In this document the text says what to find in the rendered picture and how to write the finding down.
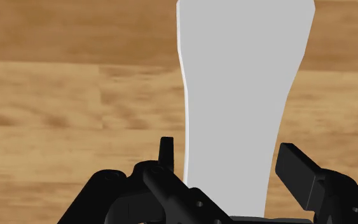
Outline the grey flat tapered object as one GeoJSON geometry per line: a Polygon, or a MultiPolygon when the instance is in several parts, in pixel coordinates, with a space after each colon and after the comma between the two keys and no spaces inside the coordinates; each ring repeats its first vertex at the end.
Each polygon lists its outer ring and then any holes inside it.
{"type": "Polygon", "coordinates": [[[231,216],[262,217],[314,0],[177,0],[184,183],[231,216]]]}

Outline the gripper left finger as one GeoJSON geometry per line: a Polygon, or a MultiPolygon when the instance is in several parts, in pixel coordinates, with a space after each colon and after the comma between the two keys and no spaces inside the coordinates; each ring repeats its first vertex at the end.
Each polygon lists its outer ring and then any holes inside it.
{"type": "Polygon", "coordinates": [[[94,173],[57,224],[233,224],[198,188],[174,174],[174,139],[162,137],[158,160],[139,162],[130,176],[94,173]]]}

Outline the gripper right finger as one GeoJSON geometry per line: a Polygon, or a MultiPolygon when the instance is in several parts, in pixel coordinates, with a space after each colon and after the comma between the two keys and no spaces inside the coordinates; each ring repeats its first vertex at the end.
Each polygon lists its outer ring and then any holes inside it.
{"type": "Polygon", "coordinates": [[[351,177],[319,167],[293,143],[281,143],[275,173],[313,224],[358,224],[358,184],[351,177]]]}

